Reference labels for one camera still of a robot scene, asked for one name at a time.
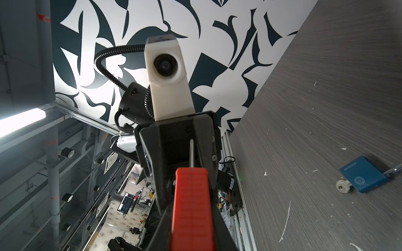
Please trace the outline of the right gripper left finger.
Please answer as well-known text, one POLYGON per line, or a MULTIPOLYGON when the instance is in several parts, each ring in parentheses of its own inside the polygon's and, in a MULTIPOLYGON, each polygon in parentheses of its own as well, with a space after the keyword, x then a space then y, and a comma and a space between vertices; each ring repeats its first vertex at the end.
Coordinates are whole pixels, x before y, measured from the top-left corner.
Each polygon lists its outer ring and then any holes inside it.
POLYGON ((153 230, 153 235, 146 251, 169 251, 172 239, 173 204, 169 204, 163 213, 156 205, 152 206, 149 215, 151 222, 146 223, 153 230))

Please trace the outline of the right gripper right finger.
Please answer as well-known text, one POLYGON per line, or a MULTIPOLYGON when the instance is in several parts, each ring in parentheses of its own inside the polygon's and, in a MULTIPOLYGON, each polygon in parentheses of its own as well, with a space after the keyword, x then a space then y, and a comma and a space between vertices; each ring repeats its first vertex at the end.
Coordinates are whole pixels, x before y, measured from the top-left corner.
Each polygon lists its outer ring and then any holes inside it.
POLYGON ((215 250, 217 251, 238 251, 238 248, 219 212, 217 205, 211 201, 211 216, 213 220, 213 233, 215 250))

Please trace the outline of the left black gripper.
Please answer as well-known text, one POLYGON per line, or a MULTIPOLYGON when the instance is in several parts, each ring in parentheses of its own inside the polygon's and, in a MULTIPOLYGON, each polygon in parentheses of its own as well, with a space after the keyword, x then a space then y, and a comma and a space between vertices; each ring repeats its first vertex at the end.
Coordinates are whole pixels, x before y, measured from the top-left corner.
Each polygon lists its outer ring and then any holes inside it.
POLYGON ((154 181, 159 212, 163 213, 174 201, 175 173, 180 167, 189 167, 191 140, 195 147, 195 166, 207 169, 210 199, 218 201, 222 141, 214 112, 142 124, 136 127, 134 135, 140 165, 149 171, 154 181))

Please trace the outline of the red padlock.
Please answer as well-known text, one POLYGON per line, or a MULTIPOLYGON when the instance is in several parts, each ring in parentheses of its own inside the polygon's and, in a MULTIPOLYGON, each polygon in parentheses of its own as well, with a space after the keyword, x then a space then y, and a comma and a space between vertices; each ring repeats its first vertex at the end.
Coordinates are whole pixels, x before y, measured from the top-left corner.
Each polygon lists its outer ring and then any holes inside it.
POLYGON ((176 171, 172 251, 214 251, 208 171, 195 166, 195 142, 189 142, 189 167, 176 171))

